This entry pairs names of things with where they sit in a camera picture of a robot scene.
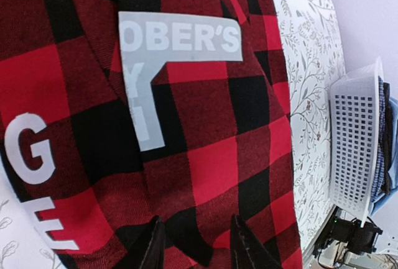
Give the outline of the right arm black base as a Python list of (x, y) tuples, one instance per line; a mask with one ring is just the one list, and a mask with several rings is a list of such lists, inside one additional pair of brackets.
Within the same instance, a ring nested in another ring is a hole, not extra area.
[(332, 244), (333, 241), (347, 245), (348, 252), (356, 255), (374, 253), (376, 240), (383, 231), (371, 220), (362, 222), (354, 218), (346, 220), (341, 218), (342, 209), (335, 207), (325, 227), (320, 232), (313, 245), (312, 255), (319, 257), (321, 252)]

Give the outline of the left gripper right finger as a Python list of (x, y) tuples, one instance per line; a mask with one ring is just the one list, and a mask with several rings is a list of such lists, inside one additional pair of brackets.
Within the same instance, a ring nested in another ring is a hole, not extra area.
[(239, 215), (232, 215), (230, 226), (231, 268), (277, 269), (282, 265), (261, 244)]

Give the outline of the white plastic laundry basket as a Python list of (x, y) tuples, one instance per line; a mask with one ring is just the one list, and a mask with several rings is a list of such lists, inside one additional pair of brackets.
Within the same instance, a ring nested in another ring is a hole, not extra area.
[(365, 224), (379, 138), (379, 80), (382, 60), (349, 71), (329, 89), (331, 168), (329, 198)]

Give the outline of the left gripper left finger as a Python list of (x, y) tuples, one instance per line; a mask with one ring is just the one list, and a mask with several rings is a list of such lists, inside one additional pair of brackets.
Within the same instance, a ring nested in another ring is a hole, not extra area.
[(155, 216), (129, 252), (130, 268), (164, 268), (165, 225)]

